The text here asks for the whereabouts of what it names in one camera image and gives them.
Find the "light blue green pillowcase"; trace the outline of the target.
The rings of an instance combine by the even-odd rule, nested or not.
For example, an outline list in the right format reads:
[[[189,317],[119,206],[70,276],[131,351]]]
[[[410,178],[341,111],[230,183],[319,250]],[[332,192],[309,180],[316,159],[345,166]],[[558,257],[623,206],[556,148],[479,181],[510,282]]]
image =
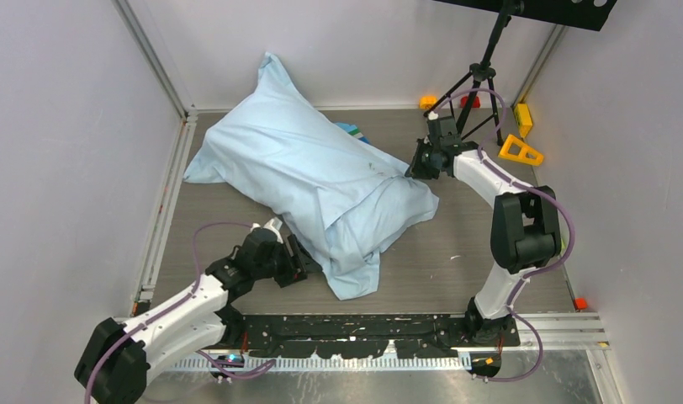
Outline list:
[[[207,129],[183,177],[227,183],[281,216],[351,300],[377,291],[382,254],[437,213],[438,197],[406,169],[329,121],[267,53],[254,92]]]

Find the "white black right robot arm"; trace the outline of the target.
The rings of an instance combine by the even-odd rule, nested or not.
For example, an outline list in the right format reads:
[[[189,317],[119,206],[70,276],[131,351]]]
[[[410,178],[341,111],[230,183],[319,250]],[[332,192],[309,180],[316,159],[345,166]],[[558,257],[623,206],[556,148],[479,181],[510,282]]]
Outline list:
[[[468,303],[463,334],[476,345],[494,341],[511,322],[517,296],[531,272],[546,266],[561,249],[553,190],[533,187],[497,165],[474,141],[453,134],[451,116],[430,113],[428,134],[417,142],[407,176],[437,179],[441,173],[467,184],[492,208],[493,266],[483,288]]]

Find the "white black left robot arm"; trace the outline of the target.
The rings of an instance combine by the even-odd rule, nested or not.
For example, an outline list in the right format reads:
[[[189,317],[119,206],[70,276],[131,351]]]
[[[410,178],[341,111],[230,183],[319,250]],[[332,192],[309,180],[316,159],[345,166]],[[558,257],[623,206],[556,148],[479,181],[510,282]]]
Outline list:
[[[217,344],[234,348],[246,324],[233,301],[258,280],[273,279],[284,288],[321,270],[296,236],[282,239],[269,229],[252,230],[161,305],[123,322],[107,318],[94,328],[74,371],[84,401],[134,403],[178,360]]]

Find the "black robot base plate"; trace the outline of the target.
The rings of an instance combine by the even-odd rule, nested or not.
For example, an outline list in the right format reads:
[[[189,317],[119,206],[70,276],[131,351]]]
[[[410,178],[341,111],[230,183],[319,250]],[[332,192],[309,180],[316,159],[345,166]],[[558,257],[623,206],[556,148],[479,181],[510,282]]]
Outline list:
[[[520,343],[514,322],[473,340],[461,315],[246,315],[211,347],[284,359],[377,359],[393,348],[400,359],[431,359],[450,358],[455,348],[496,352]]]

